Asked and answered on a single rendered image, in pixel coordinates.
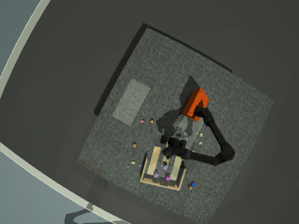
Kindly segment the pale yellow flat strip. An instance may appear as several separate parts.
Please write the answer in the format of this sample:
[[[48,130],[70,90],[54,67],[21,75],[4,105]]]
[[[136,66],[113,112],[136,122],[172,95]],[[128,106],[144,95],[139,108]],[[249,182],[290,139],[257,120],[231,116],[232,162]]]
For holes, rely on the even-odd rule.
[[[176,156],[173,166],[176,166],[176,167],[180,168],[180,164],[181,164],[181,157],[180,156]]]

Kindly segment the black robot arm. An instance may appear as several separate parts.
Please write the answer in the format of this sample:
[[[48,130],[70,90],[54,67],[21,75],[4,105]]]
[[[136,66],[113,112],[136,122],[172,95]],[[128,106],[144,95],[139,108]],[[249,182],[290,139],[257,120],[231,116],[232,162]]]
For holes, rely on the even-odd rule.
[[[173,156],[175,154],[176,156],[180,156],[181,159],[184,159],[184,160],[192,159],[195,161],[208,163],[213,166],[217,166],[220,163],[224,163],[226,161],[233,160],[234,156],[235,156],[235,150],[224,139],[220,130],[216,126],[216,123],[214,122],[212,113],[209,112],[208,107],[202,108],[202,107],[199,107],[196,105],[196,108],[195,108],[193,114],[195,114],[195,116],[197,116],[198,118],[203,118],[206,127],[210,126],[211,131],[213,132],[214,136],[216,137],[216,139],[220,145],[221,152],[219,152],[214,157],[206,156],[206,155],[200,154],[200,153],[197,154],[189,149],[182,147],[185,144],[183,142],[183,140],[180,140],[180,141],[174,140],[174,141],[172,141],[172,145],[169,144],[167,146],[167,148],[165,148],[163,151],[161,151],[163,153],[163,155],[165,155],[165,157],[167,159],[169,159],[171,156]]]

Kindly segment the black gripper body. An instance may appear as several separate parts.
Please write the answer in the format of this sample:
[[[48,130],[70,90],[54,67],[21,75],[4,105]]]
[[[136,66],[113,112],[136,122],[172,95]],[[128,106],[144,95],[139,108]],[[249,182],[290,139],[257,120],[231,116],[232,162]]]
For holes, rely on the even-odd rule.
[[[160,141],[160,143],[162,143],[162,144],[166,144],[166,142],[168,141],[168,143],[169,143],[170,145],[172,145],[172,141],[174,141],[174,140],[178,140],[178,139],[176,139],[176,138],[168,139],[167,136],[162,135],[162,136],[161,136],[161,141]],[[186,148],[187,141],[184,140],[184,139],[182,139],[182,140],[183,140],[183,142],[185,143],[182,147]],[[180,141],[180,140],[178,140],[178,141]]]

